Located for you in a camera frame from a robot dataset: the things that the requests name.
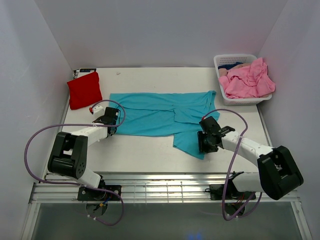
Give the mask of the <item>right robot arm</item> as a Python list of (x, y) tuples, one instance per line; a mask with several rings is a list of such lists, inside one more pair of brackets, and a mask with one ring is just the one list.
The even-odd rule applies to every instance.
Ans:
[(304, 178), (285, 146), (271, 147), (240, 136), (232, 127), (220, 127), (213, 117), (200, 121), (198, 148), (201, 153), (219, 149), (233, 152), (257, 167), (257, 172), (231, 172), (223, 194), (237, 199), (243, 193), (261, 192), (279, 200), (304, 183)]

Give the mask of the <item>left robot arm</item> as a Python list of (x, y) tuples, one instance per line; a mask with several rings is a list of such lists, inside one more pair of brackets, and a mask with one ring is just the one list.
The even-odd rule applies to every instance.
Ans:
[(98, 105), (91, 112), (96, 117), (92, 126), (56, 135), (47, 168), (53, 174), (89, 187), (88, 193), (100, 200), (106, 195), (106, 184), (101, 175), (87, 168), (88, 148), (116, 133), (120, 110)]

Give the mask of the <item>teal t shirt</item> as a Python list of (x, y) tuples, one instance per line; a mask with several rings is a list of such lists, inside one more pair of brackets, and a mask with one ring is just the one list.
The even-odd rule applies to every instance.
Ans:
[(199, 122), (211, 112), (215, 120), (219, 112), (215, 108), (216, 92), (193, 93), (112, 93), (110, 107), (124, 108), (120, 111), (122, 125), (120, 135), (143, 137), (173, 136), (173, 147), (186, 154), (203, 160), (205, 155), (199, 151), (198, 132), (202, 130)]

